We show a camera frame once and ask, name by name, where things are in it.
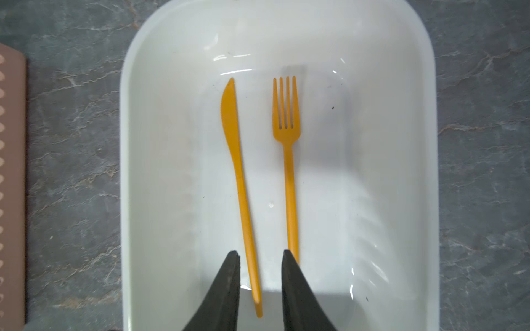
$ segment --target white container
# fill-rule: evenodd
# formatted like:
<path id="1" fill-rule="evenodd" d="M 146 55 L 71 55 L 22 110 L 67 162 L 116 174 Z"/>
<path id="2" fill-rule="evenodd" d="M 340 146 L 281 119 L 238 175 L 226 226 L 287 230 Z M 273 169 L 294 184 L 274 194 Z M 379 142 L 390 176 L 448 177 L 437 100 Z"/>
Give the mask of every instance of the white container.
<path id="1" fill-rule="evenodd" d="M 296 75 L 301 268 L 338 330 L 437 331 L 435 64 L 403 0 L 173 0 L 120 85 L 124 329 L 181 330 L 224 257 L 238 330 L 280 330 L 287 247 L 272 79 Z M 220 100 L 235 78 L 263 314 L 255 317 Z"/>

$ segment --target marble countertop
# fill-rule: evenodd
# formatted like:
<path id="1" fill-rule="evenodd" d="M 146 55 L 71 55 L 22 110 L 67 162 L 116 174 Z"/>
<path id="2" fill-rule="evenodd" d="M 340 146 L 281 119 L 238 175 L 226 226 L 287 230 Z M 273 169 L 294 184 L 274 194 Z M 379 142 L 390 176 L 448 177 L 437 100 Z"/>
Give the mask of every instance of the marble countertop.
<path id="1" fill-rule="evenodd" d="M 29 63 L 27 330 L 122 328 L 119 77 L 161 2 L 0 2 Z M 410 3 L 437 63 L 440 329 L 529 330 L 530 3 Z"/>

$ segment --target fork handle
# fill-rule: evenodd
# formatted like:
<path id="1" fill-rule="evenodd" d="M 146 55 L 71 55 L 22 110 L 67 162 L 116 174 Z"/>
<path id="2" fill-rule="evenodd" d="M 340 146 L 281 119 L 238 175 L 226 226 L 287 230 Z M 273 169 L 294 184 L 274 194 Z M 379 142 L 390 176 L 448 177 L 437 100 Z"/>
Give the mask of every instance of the fork handle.
<path id="1" fill-rule="evenodd" d="M 284 144 L 285 205 L 287 211 L 287 242 L 289 250 L 298 259 L 298 220 L 296 216 L 295 173 L 293 166 L 293 145 Z"/>

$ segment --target yellow fork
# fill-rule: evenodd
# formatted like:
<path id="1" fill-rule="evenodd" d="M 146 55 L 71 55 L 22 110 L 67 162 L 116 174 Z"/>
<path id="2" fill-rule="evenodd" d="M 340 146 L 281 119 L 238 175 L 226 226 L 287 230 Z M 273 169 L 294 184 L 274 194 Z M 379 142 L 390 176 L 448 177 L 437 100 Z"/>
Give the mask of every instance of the yellow fork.
<path id="1" fill-rule="evenodd" d="M 287 209 L 287 241 L 289 250 L 298 259 L 298 220 L 296 217 L 295 174 L 293 167 L 293 143 L 300 137 L 300 112 L 296 77 L 293 76 L 293 108 L 289 97 L 289 77 L 285 79 L 286 100 L 284 103 L 284 80 L 280 77 L 280 107 L 278 111 L 278 90 L 276 78 L 272 94 L 272 131 L 274 138 L 284 147 L 285 204 Z"/>

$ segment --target fork tine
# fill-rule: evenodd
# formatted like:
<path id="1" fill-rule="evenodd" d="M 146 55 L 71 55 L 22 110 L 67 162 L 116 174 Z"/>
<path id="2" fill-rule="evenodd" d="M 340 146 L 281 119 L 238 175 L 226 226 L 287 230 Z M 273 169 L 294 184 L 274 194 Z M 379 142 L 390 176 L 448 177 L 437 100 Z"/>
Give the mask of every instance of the fork tine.
<path id="1" fill-rule="evenodd" d="M 276 78 L 274 78 L 274 87 L 272 88 L 272 125 L 274 128 L 280 128 L 280 114 L 278 113 L 278 87 Z"/>
<path id="2" fill-rule="evenodd" d="M 293 76 L 293 128 L 300 126 L 300 112 L 298 110 L 298 90 L 296 89 L 296 76 Z"/>
<path id="3" fill-rule="evenodd" d="M 289 97 L 289 76 L 285 77 L 285 88 L 287 91 L 285 96 L 285 117 L 287 118 L 285 127 L 290 129 L 293 127 L 293 121 L 291 119 L 291 99 Z"/>
<path id="4" fill-rule="evenodd" d="M 284 79 L 280 77 L 280 129 L 286 128 L 285 103 L 284 103 Z"/>

